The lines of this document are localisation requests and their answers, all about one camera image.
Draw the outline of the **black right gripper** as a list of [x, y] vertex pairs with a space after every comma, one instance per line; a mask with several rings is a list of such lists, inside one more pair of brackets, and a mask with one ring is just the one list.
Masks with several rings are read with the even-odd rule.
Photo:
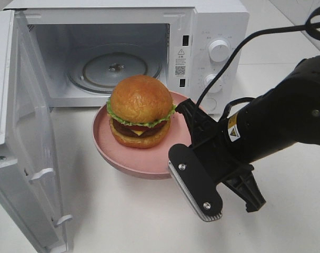
[[222, 125], [212, 119], [191, 99], [180, 102], [175, 109], [182, 114], [190, 128], [191, 148], [208, 176], [214, 182], [223, 182], [246, 203], [247, 212], [259, 211], [266, 203], [252, 171], [254, 167], [240, 162], [231, 154]]

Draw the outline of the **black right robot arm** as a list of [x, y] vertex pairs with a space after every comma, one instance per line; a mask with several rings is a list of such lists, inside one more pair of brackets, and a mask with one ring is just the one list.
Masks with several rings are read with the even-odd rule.
[[221, 217], [220, 183], [245, 201], [247, 212], [258, 211], [265, 199], [252, 163], [297, 142], [320, 145], [320, 55], [300, 61], [264, 95], [230, 102], [219, 120], [190, 99], [176, 111], [192, 142], [170, 148], [169, 169], [200, 218]]

